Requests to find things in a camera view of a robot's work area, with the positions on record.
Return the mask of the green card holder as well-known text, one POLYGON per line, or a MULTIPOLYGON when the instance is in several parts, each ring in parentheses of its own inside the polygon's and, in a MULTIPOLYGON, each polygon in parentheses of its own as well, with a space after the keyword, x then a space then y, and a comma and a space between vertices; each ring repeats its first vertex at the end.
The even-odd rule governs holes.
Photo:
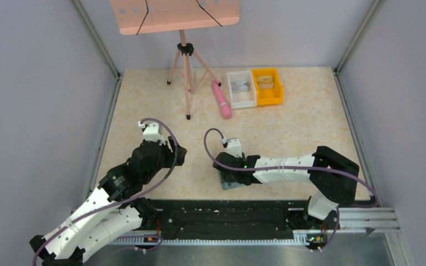
POLYGON ((234 188, 239 188, 239 187, 245 186, 244 184, 235 181, 230 175, 228 175, 226 173, 219 171, 218 176, 220 178, 220 185, 221 185, 223 190, 231 190, 231 189, 234 189, 234 188))

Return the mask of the silver credit card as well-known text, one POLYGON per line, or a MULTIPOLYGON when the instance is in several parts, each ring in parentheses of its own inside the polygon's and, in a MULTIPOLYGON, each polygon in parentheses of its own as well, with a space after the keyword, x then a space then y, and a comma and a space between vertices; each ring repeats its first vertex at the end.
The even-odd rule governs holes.
POLYGON ((230 85, 233 93, 241 93, 250 90, 249 83, 246 81, 232 81, 230 85))

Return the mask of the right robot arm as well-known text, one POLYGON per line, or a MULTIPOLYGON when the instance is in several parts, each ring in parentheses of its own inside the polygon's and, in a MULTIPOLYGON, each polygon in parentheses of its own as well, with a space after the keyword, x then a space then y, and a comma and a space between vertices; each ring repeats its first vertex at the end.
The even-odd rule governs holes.
POLYGON ((268 158, 260 155, 236 157, 219 153, 212 164, 223 181, 249 186, 271 182, 306 182, 317 192, 308 200, 306 213, 324 220, 337 207, 348 207, 356 199, 359 166, 327 146, 306 156, 268 158))

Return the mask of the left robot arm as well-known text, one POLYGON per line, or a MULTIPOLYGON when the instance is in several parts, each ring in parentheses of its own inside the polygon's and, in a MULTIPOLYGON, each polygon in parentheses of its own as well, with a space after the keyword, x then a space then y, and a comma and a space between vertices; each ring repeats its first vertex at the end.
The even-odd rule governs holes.
POLYGON ((61 225, 34 236, 32 265, 83 265, 101 248, 124 233, 150 226, 156 209, 144 197, 147 185, 162 169, 183 165, 186 148, 172 136, 143 140, 125 163, 111 168, 97 188, 61 225))

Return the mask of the tan card in yellow bin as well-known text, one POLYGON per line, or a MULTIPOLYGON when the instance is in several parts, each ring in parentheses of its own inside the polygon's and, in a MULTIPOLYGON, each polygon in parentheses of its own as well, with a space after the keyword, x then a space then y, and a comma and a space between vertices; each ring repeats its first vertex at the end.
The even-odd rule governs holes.
POLYGON ((274 78, 272 75, 258 75, 256 82, 257 88, 260 90, 272 89, 274 87, 274 78))

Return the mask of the pink cylindrical tube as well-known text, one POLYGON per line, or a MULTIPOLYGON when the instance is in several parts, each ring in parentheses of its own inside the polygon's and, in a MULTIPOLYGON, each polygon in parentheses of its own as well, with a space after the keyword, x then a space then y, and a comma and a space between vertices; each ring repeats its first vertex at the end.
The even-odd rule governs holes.
POLYGON ((232 118, 231 107, 227 103, 226 98, 220 88, 220 85, 214 80, 211 82, 211 90, 214 94, 221 116, 225 120, 232 118))

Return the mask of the white plastic bin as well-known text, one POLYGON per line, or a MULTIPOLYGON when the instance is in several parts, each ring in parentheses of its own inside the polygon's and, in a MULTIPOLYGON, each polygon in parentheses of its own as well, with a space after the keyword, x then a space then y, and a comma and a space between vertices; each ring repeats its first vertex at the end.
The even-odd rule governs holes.
POLYGON ((257 106, 257 92, 251 70, 228 71, 227 84, 232 109, 257 106))

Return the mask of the yellow plastic bin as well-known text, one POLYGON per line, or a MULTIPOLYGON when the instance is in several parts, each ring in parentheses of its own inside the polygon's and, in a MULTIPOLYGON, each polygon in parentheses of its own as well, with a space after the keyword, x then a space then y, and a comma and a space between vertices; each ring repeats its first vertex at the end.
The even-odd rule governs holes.
POLYGON ((283 103, 283 85, 276 68, 252 69, 257 94, 257 106, 280 105, 283 103))

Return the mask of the pink music stand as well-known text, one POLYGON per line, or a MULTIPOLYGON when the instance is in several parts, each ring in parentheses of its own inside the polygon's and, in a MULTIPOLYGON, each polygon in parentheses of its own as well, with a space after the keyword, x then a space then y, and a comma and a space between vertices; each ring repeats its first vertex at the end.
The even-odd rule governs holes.
POLYGON ((234 25, 240 20, 239 1, 111 1, 119 32, 122 35, 139 35, 177 31, 180 43, 167 84, 171 84, 178 60, 183 59, 183 78, 185 92, 186 119, 191 119, 190 94, 195 92, 190 58, 195 57, 217 85, 221 81, 205 63, 192 43, 186 38, 186 30, 234 25))

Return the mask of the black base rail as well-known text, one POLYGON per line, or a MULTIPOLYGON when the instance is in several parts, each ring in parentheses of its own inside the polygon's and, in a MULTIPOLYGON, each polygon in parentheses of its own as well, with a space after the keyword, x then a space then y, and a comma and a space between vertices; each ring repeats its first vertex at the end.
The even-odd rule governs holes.
POLYGON ((319 220, 306 213, 306 200, 151 199, 149 203, 156 212, 140 231, 160 233, 165 240, 282 240, 293 239, 299 230, 320 234, 338 227, 336 211, 319 220))

